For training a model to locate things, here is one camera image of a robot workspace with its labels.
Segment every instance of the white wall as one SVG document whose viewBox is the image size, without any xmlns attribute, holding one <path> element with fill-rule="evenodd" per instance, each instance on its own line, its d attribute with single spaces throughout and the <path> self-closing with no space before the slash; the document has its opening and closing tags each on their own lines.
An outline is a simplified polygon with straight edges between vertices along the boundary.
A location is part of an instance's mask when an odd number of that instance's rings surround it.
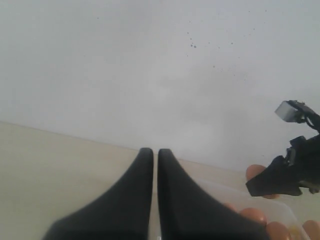
<svg viewBox="0 0 320 240">
<path fill-rule="evenodd" d="M 319 9 L 318 0 L 2 0 L 0 121 L 235 170 L 267 165 L 314 134 L 274 110 L 298 99 L 320 112 Z"/>
</svg>

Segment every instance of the egg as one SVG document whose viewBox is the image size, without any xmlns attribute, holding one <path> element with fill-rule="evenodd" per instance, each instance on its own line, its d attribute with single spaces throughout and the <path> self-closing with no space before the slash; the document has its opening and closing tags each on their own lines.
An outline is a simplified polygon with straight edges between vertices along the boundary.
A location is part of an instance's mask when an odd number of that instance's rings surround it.
<svg viewBox="0 0 320 240">
<path fill-rule="evenodd" d="M 235 205 L 233 205 L 232 203 L 226 202 L 223 205 L 225 205 L 228 209 L 237 212 L 237 208 Z"/>
<path fill-rule="evenodd" d="M 250 165 L 245 172 L 246 180 L 249 181 L 250 179 L 253 179 L 255 176 L 262 173 L 265 169 L 266 167 L 262 165 L 258 165 L 258 164 Z M 279 197 L 279 194 L 266 195 L 263 197 L 266 199 L 276 199 Z"/>
<path fill-rule="evenodd" d="M 267 217 L 263 211 L 258 208 L 248 207 L 240 211 L 240 215 L 244 216 L 245 218 L 251 219 L 259 224 L 266 225 L 267 224 Z"/>
<path fill-rule="evenodd" d="M 265 230 L 270 240 L 292 240 L 289 230 L 280 222 L 272 221 L 268 223 Z"/>
<path fill-rule="evenodd" d="M 302 226 L 310 240 L 320 240 L 320 223 L 318 221 L 308 220 Z"/>
</svg>

